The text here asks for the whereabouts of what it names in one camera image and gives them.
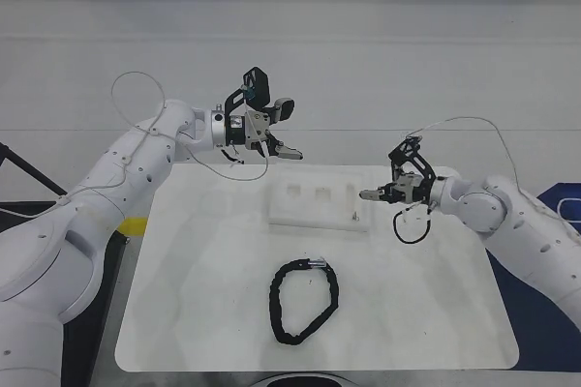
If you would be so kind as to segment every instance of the gray floor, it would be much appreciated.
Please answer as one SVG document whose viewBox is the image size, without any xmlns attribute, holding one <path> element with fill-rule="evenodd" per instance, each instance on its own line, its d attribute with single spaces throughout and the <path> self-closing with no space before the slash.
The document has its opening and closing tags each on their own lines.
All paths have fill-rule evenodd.
<svg viewBox="0 0 581 387">
<path fill-rule="evenodd" d="M 138 263 L 142 238 L 132 238 L 123 256 L 106 330 L 93 374 L 92 387 L 218 387 L 249 386 L 264 372 L 124 372 L 114 361 L 114 348 L 129 289 Z M 336 372 L 361 386 L 395 387 L 581 387 L 581 373 L 508 371 Z"/>
</svg>

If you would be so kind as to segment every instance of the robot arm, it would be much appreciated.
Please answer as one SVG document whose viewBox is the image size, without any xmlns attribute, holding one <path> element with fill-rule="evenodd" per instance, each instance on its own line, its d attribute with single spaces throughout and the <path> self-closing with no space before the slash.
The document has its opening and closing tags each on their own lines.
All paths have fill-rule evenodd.
<svg viewBox="0 0 581 387">
<path fill-rule="evenodd" d="M 392 182 L 360 197 L 420 202 L 457 217 L 519 280 L 553 301 L 581 331 L 581 241 L 576 230 L 509 179 L 479 182 L 437 177 L 419 155 L 421 137 L 407 137 L 389 154 Z M 405 172 L 412 164 L 417 172 Z"/>
<path fill-rule="evenodd" d="M 220 106 L 202 110 L 167 101 L 153 127 L 154 118 L 118 138 L 51 211 L 0 234 L 0 386 L 60 385 L 62 325 L 96 296 L 110 235 L 142 197 L 162 185 L 174 163 L 235 145 L 302 159 L 269 131 L 289 118 L 291 100 L 266 107 L 268 81 L 258 68 L 244 80 L 240 102 L 234 101 L 236 92 L 232 101 L 241 105 L 245 99 L 255 110 L 246 109 L 247 119 Z M 198 120 L 204 123 L 200 137 Z"/>
</svg>

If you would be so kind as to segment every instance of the black cable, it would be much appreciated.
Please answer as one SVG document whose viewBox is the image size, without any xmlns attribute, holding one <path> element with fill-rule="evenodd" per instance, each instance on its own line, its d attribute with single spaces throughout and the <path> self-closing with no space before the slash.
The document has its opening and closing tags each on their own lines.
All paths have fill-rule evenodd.
<svg viewBox="0 0 581 387">
<path fill-rule="evenodd" d="M 396 237 L 398 238 L 398 240 L 401 241 L 402 243 L 404 243 L 405 245 L 414 245 L 416 243 L 423 241 L 426 238 L 426 236 L 428 235 L 428 233 L 430 232 L 430 218 L 428 218 L 428 221 L 426 221 L 426 231 L 424 231 L 424 235 L 420 236 L 419 238 L 415 239 L 414 241 L 407 241 L 407 240 L 403 239 L 403 237 L 400 236 L 400 234 L 398 233 L 398 227 L 396 226 L 396 220 L 398 219 L 398 217 L 403 215 L 403 213 L 405 213 L 411 209 L 412 209 L 412 207 L 405 208 L 404 210 L 402 210 L 398 214 L 394 215 L 394 219 L 392 221 L 392 224 L 394 226 L 394 234 L 396 234 Z M 426 211 L 426 214 L 428 216 L 430 216 L 431 211 L 432 210 L 429 207 L 428 210 Z"/>
<path fill-rule="evenodd" d="M 222 149 L 222 154 L 223 154 L 224 156 L 226 156 L 226 158 L 227 158 L 229 161 L 233 162 L 233 163 L 238 163 L 238 164 L 245 164 L 245 162 L 244 162 L 243 160 L 239 160 L 239 159 L 236 159 L 236 158 L 232 157 L 232 156 L 231 156 L 231 155 L 229 155 L 229 154 L 228 154 L 228 152 L 227 152 L 227 151 L 225 151 L 224 149 Z"/>
<path fill-rule="evenodd" d="M 271 320 L 271 329 L 273 335 L 278 342 L 288 345 L 299 345 L 304 340 L 308 339 L 310 335 L 315 333 L 327 321 L 327 319 L 338 309 L 338 296 L 340 288 L 338 287 L 338 279 L 336 273 L 333 271 L 328 263 L 324 267 L 319 267 L 327 276 L 329 282 L 329 293 L 331 295 L 331 303 L 317 318 L 314 319 L 299 335 L 294 336 L 287 333 L 282 326 L 282 304 L 280 304 L 280 285 L 284 276 L 294 270 L 310 270 L 313 267 L 310 265 L 310 259 L 297 259 L 282 266 L 275 274 L 271 287 L 269 290 L 269 318 Z"/>
</svg>

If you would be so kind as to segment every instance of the white foam block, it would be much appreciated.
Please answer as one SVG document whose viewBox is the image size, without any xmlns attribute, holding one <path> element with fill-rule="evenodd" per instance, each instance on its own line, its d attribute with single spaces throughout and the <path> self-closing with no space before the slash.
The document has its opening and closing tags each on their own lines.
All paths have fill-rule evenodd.
<svg viewBox="0 0 581 387">
<path fill-rule="evenodd" d="M 360 173 L 318 166 L 281 166 L 271 184 L 269 223 L 348 231 L 368 231 L 369 212 L 359 191 Z"/>
</svg>

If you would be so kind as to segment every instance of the black metal frame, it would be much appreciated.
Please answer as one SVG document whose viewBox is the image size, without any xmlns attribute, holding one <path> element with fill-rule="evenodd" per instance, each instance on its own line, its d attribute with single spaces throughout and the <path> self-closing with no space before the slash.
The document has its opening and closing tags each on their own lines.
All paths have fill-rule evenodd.
<svg viewBox="0 0 581 387">
<path fill-rule="evenodd" d="M 66 194 L 56 183 L 32 164 L 0 142 L 0 166 L 11 161 L 41 184 L 58 195 Z M 24 214 L 38 214 L 53 205 L 51 201 L 0 202 L 0 207 Z M 0 232 L 24 223 L 24 218 L 0 213 Z M 65 324 L 61 384 L 70 387 L 87 387 L 90 384 L 95 360 L 101 345 L 118 269 L 128 239 L 115 231 L 106 247 L 104 275 L 97 296 L 78 317 Z"/>
</svg>

